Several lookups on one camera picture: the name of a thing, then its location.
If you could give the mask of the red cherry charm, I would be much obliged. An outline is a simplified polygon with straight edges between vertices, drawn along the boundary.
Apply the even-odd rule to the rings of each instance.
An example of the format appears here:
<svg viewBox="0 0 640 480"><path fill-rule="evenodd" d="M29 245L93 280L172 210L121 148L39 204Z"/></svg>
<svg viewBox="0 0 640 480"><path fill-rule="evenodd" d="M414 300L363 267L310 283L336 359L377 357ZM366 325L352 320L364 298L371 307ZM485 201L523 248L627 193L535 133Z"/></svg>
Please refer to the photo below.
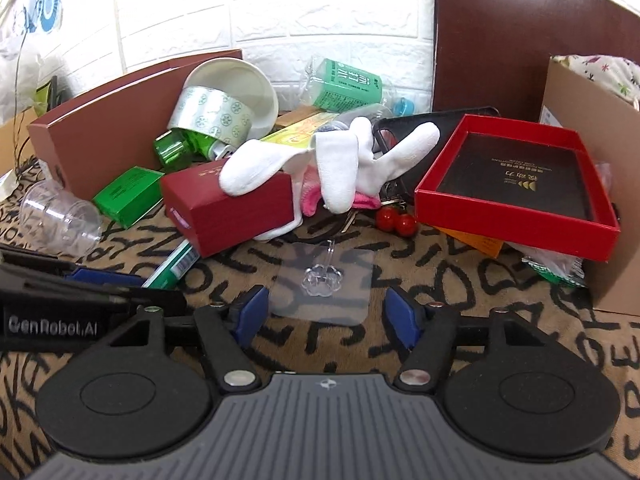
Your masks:
<svg viewBox="0 0 640 480"><path fill-rule="evenodd" d="M403 238L413 238L418 232L418 222L406 208L395 205L381 207L375 214L375 226L382 232L394 233Z"/></svg>

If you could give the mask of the green white pen tube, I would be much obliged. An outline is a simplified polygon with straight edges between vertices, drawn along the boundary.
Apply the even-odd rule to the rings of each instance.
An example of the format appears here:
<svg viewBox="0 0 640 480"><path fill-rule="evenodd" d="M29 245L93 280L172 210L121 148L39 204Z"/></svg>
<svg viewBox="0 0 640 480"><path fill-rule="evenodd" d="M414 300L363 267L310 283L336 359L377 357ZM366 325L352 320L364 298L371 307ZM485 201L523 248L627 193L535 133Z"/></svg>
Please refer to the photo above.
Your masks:
<svg viewBox="0 0 640 480"><path fill-rule="evenodd" d="M142 284L143 288L174 289L198 261L200 254L188 240L183 240L165 261Z"/></svg>

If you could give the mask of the white pink glove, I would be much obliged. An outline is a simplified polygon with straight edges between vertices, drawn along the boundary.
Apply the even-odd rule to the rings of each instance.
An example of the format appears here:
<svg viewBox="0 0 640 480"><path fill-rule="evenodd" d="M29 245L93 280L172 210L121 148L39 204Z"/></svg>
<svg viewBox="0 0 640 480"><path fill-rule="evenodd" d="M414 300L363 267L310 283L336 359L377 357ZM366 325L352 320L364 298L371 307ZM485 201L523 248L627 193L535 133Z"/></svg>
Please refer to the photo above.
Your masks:
<svg viewBox="0 0 640 480"><path fill-rule="evenodd" d="M297 229L305 214L314 214L320 200L332 214L354 207L378 208L384 184L415 167L439 139L439 128L424 122L390 151L375 156L370 119L360 116L346 130L316 132L306 148L247 141L222 166L219 184L226 194L242 196L279 171L291 177L293 219L255 237L272 240Z"/></svg>

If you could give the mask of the yellow packet box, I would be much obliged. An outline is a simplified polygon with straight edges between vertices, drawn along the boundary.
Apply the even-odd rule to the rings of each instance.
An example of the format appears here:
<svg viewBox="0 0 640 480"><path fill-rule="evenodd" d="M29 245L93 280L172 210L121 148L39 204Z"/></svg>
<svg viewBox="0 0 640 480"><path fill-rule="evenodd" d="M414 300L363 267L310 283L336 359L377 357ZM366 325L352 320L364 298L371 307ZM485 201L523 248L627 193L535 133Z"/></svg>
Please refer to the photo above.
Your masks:
<svg viewBox="0 0 640 480"><path fill-rule="evenodd" d="M336 114L330 112L314 114L300 122L264 136L262 142L288 145L293 148L306 148L314 132L328 122L332 122L335 117Z"/></svg>

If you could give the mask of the dark brown headboard panel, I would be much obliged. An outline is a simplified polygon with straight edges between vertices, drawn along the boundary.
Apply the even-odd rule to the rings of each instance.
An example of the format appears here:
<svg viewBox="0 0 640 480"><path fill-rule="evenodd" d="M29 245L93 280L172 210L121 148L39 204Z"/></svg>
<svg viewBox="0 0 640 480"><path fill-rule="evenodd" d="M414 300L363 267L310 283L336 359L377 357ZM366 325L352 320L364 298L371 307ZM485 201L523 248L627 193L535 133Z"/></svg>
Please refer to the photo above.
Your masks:
<svg viewBox="0 0 640 480"><path fill-rule="evenodd" d="M539 116L557 54L638 60L638 15L611 0L435 0L434 110Z"/></svg>

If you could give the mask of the green small box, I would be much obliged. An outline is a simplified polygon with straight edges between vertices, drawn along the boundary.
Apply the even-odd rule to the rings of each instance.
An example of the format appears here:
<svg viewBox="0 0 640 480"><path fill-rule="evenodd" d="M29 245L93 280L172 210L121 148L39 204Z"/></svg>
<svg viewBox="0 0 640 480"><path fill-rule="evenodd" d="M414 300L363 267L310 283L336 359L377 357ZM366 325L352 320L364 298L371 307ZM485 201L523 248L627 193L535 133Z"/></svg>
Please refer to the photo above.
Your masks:
<svg viewBox="0 0 640 480"><path fill-rule="evenodd" d="M160 171L134 166L93 197L99 211L125 229L131 228L162 200Z"/></svg>

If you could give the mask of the dark red rectangular box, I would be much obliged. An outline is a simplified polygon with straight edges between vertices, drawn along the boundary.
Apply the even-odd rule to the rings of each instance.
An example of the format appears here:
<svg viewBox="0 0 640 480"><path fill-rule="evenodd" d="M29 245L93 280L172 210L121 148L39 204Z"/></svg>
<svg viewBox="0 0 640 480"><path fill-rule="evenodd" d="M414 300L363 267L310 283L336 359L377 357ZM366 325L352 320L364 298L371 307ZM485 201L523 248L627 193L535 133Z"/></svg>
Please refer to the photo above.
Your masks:
<svg viewBox="0 0 640 480"><path fill-rule="evenodd" d="M160 178L166 216L203 257L280 228L294 219L291 177L278 172L257 190L226 194L224 162L206 162Z"/></svg>

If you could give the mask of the letter pattern brown blanket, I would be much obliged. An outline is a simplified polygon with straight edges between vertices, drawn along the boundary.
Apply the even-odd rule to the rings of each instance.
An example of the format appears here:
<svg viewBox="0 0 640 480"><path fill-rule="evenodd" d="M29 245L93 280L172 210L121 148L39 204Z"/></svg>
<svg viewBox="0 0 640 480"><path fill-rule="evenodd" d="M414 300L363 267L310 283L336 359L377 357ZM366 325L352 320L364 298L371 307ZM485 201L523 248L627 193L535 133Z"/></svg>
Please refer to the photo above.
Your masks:
<svg viewBox="0 0 640 480"><path fill-rule="evenodd" d="M277 278L285 242L320 236L339 221L326 214L307 219L291 239L249 242L200 260L180 282L192 307L226 304L255 284ZM180 244L182 236L164 207L131 229L104 220L102 240L76 260L85 266L150 276ZM507 247L491 259L441 232L421 226L412 240L375 229L373 217L358 214L335 237L346 248L374 253L369 313L363 324L332 327L273 316L254 338L247 354L263 380L275 372L382 372L393 376L402 350L386 335L381 313L387 287L399 285L421 304L435 300L463 315L485 316L509 309L591 362L620 394L620 418L606 455L639 479L639 319L593 310L585 289L552 285L522 263ZM1 466L21 478L50 455L35 420L35 394L70 359L70 354L2 353Z"/></svg>

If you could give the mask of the white paper bowl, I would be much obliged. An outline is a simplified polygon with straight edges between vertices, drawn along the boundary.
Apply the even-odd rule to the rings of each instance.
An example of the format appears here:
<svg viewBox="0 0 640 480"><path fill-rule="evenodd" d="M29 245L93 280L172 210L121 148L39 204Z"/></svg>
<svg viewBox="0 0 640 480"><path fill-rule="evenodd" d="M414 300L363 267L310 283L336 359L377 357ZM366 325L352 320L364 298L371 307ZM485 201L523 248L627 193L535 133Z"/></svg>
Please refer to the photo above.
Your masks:
<svg viewBox="0 0 640 480"><path fill-rule="evenodd" d="M249 139L270 133L279 114L276 90L255 65L238 58L213 58L195 67L183 87L200 86L227 93L253 112Z"/></svg>

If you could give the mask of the orange small box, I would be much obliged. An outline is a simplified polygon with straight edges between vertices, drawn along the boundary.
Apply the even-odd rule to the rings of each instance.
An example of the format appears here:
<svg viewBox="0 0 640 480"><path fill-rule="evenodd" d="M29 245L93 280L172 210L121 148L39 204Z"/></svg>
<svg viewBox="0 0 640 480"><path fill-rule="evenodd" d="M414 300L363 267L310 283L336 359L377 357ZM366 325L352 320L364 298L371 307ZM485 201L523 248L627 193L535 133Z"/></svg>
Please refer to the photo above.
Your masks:
<svg viewBox="0 0 640 480"><path fill-rule="evenodd" d="M491 258L497 258L503 246L503 242L501 240L495 240L491 237L480 236L445 228L439 228L439 231L455 238L459 242L475 248L479 252L482 252L483 254L488 255Z"/></svg>

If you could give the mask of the green glossy bottle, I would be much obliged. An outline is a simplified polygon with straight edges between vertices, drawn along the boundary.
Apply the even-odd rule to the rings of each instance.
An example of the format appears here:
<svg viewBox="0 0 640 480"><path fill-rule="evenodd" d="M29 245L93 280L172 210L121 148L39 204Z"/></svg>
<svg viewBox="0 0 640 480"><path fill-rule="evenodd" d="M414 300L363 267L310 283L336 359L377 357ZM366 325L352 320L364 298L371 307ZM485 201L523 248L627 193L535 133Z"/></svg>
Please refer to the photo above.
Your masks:
<svg viewBox="0 0 640 480"><path fill-rule="evenodd" d="M165 174L195 164L214 162L234 153L235 148L206 134L170 129L154 140L154 150Z"/></svg>

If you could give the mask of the floral cloth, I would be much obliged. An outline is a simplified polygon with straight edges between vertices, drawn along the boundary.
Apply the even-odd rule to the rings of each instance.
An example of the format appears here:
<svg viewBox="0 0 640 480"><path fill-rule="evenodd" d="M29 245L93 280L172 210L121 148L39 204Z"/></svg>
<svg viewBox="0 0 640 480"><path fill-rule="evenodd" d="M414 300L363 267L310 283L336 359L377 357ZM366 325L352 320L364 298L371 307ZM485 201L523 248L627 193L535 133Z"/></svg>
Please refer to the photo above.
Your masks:
<svg viewBox="0 0 640 480"><path fill-rule="evenodd" d="M640 67L634 61L604 54L555 55L552 61L639 109Z"/></svg>

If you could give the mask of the red shallow box lid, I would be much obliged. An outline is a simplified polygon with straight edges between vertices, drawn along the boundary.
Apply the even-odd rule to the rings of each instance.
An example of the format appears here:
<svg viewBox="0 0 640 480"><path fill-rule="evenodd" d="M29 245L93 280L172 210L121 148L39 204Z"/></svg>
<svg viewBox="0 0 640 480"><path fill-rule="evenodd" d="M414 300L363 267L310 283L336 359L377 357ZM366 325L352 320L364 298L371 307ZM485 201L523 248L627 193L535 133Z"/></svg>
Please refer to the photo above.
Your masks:
<svg viewBox="0 0 640 480"><path fill-rule="evenodd" d="M579 134L466 115L414 191L428 226L606 261L620 225Z"/></svg>

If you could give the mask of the left tan cardboard box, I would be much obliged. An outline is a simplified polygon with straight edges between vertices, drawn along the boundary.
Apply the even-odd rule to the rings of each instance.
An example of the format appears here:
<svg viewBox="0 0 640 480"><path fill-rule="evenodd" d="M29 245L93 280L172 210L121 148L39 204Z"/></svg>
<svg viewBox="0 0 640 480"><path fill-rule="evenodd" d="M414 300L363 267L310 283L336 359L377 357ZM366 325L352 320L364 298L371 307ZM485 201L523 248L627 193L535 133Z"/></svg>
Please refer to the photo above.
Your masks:
<svg viewBox="0 0 640 480"><path fill-rule="evenodd" d="M0 128L0 174L6 174L16 166L16 159L20 163L26 162L34 154L34 148L27 126L37 118L36 112L29 107L9 119Z"/></svg>

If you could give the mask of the brown cardboard storage box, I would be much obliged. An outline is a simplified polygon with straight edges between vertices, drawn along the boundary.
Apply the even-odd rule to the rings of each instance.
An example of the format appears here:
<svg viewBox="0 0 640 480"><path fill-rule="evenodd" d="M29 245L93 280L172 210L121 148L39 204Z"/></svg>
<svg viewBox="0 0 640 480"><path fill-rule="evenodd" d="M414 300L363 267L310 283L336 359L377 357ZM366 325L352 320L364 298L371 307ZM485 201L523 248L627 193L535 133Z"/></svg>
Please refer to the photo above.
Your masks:
<svg viewBox="0 0 640 480"><path fill-rule="evenodd" d="M160 169L153 142L166 131L186 77L239 49L171 58L101 84L28 125L43 177L91 200L128 169Z"/></svg>

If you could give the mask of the green label plastic bottle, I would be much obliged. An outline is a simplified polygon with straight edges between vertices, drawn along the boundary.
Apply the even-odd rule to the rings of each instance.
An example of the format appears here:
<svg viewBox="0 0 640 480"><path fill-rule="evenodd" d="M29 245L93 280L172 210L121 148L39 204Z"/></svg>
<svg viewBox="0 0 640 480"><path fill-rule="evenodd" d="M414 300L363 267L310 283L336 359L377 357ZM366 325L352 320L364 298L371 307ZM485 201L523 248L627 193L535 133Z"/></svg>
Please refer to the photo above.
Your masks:
<svg viewBox="0 0 640 480"><path fill-rule="evenodd" d="M306 64L298 97L300 104L327 112L347 112L374 104L385 106L394 116L409 116L416 111L414 103L400 96L387 78L321 56L314 56Z"/></svg>

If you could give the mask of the patterned tape roll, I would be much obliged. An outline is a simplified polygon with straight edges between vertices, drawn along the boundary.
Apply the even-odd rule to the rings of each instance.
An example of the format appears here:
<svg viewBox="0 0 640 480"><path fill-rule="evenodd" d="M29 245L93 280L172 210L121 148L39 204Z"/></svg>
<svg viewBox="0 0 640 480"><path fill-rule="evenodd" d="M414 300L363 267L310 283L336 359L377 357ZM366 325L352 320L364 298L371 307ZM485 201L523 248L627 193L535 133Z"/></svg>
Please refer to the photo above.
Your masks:
<svg viewBox="0 0 640 480"><path fill-rule="evenodd" d="M167 125L238 148L252 128L253 112L226 92L202 86L183 88Z"/></svg>

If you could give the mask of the clear plastic cup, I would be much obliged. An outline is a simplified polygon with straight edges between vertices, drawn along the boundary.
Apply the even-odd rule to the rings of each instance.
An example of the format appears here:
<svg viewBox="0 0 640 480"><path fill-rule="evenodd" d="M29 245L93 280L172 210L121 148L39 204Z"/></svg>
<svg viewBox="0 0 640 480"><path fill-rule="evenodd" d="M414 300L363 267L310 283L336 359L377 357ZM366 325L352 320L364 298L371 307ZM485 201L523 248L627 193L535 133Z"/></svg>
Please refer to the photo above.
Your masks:
<svg viewBox="0 0 640 480"><path fill-rule="evenodd" d="M29 245L55 255L83 257L92 252L102 236L98 208L47 180L25 193L18 222Z"/></svg>

